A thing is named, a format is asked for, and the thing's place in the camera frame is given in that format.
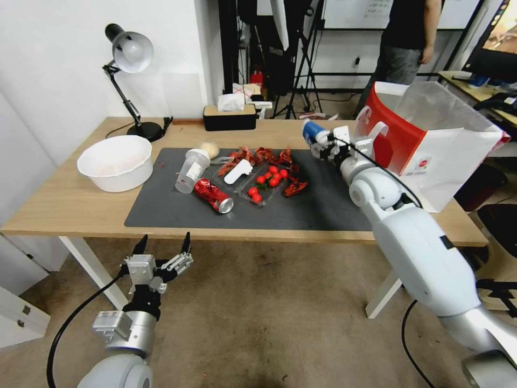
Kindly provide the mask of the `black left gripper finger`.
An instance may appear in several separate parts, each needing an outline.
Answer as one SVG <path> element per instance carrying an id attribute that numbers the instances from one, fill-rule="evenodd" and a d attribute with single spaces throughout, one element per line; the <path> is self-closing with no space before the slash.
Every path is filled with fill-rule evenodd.
<path id="1" fill-rule="evenodd" d="M 124 260 L 124 263 L 123 263 L 123 275 L 128 275 L 129 274 L 129 268 L 128 268 L 128 262 L 129 260 L 135 256 L 135 255 L 141 255 L 141 254 L 144 254 L 144 251 L 145 251 L 145 248 L 146 248 L 146 245 L 147 245 L 147 242 L 148 242 L 148 235 L 145 234 L 142 239 L 135 245 L 132 253 L 127 256 Z"/>
<path id="2" fill-rule="evenodd" d="M 191 234 L 187 232 L 181 252 L 160 267 L 160 277 L 163 280 L 174 280 L 186 271 L 193 263 L 191 254 Z"/>

